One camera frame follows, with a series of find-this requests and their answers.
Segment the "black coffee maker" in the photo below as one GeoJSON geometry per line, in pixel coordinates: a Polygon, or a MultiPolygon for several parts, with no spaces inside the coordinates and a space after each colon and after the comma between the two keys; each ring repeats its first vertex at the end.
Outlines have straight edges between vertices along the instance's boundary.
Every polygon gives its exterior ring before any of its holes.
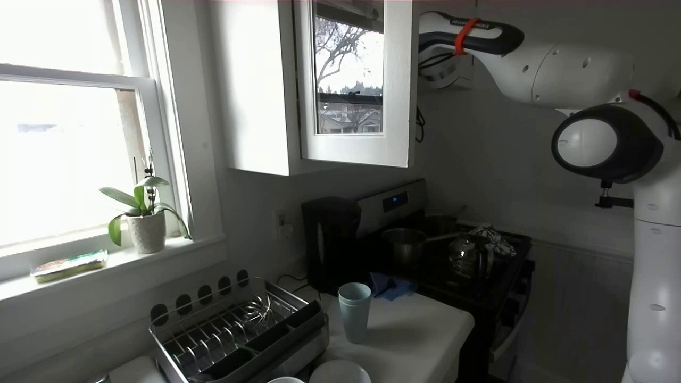
{"type": "Polygon", "coordinates": [[[424,216],[425,182],[418,179],[363,199],[319,199],[303,205],[309,283],[337,294],[347,281],[368,281],[378,259],[366,246],[377,233],[424,216]]]}

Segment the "cabinet door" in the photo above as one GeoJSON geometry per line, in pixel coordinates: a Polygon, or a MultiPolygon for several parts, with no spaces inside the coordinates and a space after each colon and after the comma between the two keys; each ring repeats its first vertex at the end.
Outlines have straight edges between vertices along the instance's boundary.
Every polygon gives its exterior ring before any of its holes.
{"type": "Polygon", "coordinates": [[[409,167],[416,99],[410,0],[300,0],[306,159],[409,167]]]}

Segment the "cup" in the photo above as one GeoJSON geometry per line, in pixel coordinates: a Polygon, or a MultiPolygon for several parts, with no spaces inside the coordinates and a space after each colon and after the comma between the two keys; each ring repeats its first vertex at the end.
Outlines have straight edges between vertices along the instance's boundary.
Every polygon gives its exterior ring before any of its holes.
{"type": "Polygon", "coordinates": [[[362,342],[368,323],[370,287],[363,283],[345,283],[339,287],[339,307],[345,338],[362,342]]]}

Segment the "dish rack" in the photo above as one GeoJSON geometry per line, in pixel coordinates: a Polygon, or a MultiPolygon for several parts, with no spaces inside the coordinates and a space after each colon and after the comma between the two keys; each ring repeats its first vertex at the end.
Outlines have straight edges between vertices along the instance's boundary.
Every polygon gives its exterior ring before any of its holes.
{"type": "Polygon", "coordinates": [[[319,302],[256,279],[154,322],[150,334],[170,383],[252,383],[294,374],[322,356],[327,318],[319,302]]]}

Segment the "white countertop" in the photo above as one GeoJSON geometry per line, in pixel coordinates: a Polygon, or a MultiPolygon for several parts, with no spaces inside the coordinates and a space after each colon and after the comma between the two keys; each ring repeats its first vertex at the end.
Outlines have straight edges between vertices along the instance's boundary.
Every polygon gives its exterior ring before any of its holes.
{"type": "Polygon", "coordinates": [[[422,294],[395,301],[375,298],[366,341],[347,342],[339,302],[322,296],[330,318],[330,347],[323,359],[354,359],[372,383],[450,383],[457,374],[457,356],[473,331],[473,315],[422,294]]]}

